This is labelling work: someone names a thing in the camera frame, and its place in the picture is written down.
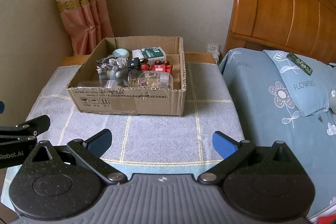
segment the cardboard box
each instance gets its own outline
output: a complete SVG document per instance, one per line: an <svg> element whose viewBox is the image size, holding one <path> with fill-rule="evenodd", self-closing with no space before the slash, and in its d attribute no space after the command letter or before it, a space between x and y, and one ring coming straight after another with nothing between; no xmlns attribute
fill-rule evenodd
<svg viewBox="0 0 336 224"><path fill-rule="evenodd" d="M160 46L173 65L174 89L77 88L81 81L98 80L96 60L112 54L116 48L132 50ZM67 90L80 112L99 114L182 115L186 92L186 74L182 37L117 37L102 40L78 69Z"/></svg>

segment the metal screw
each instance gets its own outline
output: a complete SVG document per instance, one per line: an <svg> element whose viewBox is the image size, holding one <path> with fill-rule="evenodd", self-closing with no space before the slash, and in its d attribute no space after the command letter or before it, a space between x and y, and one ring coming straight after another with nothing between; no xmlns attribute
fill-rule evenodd
<svg viewBox="0 0 336 224"><path fill-rule="evenodd" d="M217 176L213 173L203 173L199 178L202 181L211 182L211 181L216 180Z"/></svg>
<svg viewBox="0 0 336 224"><path fill-rule="evenodd" d="M125 178L125 175L120 172L111 173L108 175L109 180L112 181L121 181Z"/></svg>

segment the clear plastic jar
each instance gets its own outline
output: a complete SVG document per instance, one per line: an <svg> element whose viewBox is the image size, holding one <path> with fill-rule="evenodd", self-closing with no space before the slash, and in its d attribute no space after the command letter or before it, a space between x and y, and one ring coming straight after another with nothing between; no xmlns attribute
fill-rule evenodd
<svg viewBox="0 0 336 224"><path fill-rule="evenodd" d="M139 76L142 74L142 70L131 70L128 73L127 85L129 88L137 88Z"/></svg>
<svg viewBox="0 0 336 224"><path fill-rule="evenodd" d="M173 77L167 72L144 71L138 79L138 87L172 89Z"/></svg>

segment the blue pillow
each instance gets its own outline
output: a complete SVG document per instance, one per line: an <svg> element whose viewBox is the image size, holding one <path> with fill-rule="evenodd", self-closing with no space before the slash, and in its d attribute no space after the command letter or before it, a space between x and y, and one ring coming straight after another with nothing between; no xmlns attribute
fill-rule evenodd
<svg viewBox="0 0 336 224"><path fill-rule="evenodd" d="M331 66L297 55L313 69L312 74L308 75L287 58L287 52L267 50L263 52L268 54L277 66L290 97L302 112L301 116L318 115L329 110L329 93L336 85L336 74Z"/></svg>

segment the red object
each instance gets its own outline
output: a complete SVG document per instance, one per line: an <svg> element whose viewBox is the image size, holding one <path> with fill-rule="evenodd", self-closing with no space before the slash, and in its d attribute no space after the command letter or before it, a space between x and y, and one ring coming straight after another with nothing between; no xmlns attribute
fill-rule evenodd
<svg viewBox="0 0 336 224"><path fill-rule="evenodd" d="M162 71L171 74L173 65L152 65L151 70L153 71Z"/></svg>
<svg viewBox="0 0 336 224"><path fill-rule="evenodd" d="M140 70L149 70L149 68L150 68L150 65L143 64L143 65L141 65Z"/></svg>
<svg viewBox="0 0 336 224"><path fill-rule="evenodd" d="M336 220L335 216L322 216L319 218L317 224L331 224L334 220Z"/></svg>

